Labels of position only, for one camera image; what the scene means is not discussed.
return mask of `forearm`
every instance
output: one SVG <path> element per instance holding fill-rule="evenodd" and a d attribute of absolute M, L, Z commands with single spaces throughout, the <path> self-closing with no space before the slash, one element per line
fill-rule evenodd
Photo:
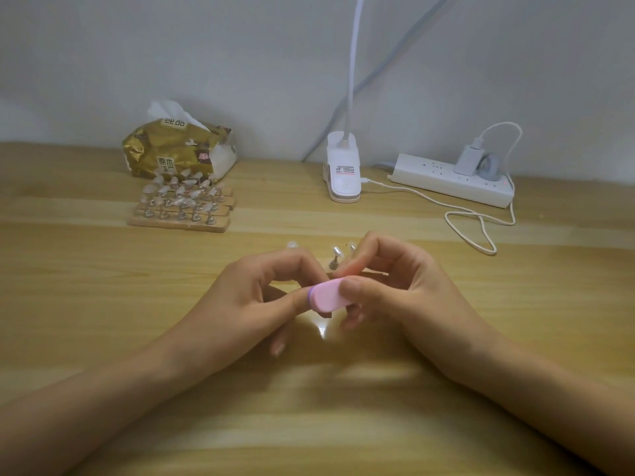
<path fill-rule="evenodd" d="M 635 401 L 503 341 L 468 385 L 612 476 L 635 473 Z"/>
<path fill-rule="evenodd" d="M 192 383 L 153 346 L 10 402 L 0 408 L 0 473 L 61 474 Z"/>

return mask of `white power strip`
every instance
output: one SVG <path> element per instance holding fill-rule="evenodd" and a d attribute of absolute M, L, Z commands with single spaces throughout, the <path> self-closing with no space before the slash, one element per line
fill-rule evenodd
<path fill-rule="evenodd" d="M 405 153 L 399 154 L 393 175 L 388 175 L 388 178 L 393 182 L 473 200 L 488 206 L 505 208 L 514 198 L 514 189 L 504 175 L 497 182 L 492 182 L 478 175 L 457 174 L 453 164 Z"/>

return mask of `nail file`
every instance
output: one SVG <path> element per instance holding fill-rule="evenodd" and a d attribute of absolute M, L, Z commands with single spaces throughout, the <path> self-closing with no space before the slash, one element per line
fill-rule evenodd
<path fill-rule="evenodd" d="M 309 304 L 315 312 L 333 312 L 352 304 L 340 295 L 341 281 L 333 279 L 309 289 Z"/>

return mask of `wooden table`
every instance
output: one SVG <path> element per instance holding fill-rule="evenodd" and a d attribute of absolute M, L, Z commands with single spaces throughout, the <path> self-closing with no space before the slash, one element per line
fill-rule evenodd
<path fill-rule="evenodd" d="M 357 204 L 332 202 L 320 170 L 242 161 L 227 177 L 237 197 L 229 231 L 194 233 L 125 225 L 146 181 L 130 177 L 118 150 L 0 144 L 0 399 L 146 343 L 241 255 L 295 240 L 326 263 L 333 245 L 369 229 L 432 252 L 505 334 L 635 394 L 635 188 L 520 179 L 519 224 L 491 226 L 500 252 L 488 257 L 413 195 L 371 187 Z M 257 348 L 76 474 L 591 472 L 445 380 L 395 330 L 341 333 L 339 321 L 301 316 L 279 360 Z"/>

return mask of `person's left hand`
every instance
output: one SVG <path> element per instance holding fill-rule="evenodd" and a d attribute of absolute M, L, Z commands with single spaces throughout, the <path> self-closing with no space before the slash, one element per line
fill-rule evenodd
<path fill-rule="evenodd" d="M 301 288 L 287 294 L 269 285 L 274 280 L 296 280 Z M 327 280 L 320 263 L 305 249 L 243 257 L 227 265 L 155 345 L 194 371 L 197 379 L 227 367 L 274 331 L 271 352 L 277 356 L 286 344 L 289 323 L 311 308 L 309 287 Z"/>

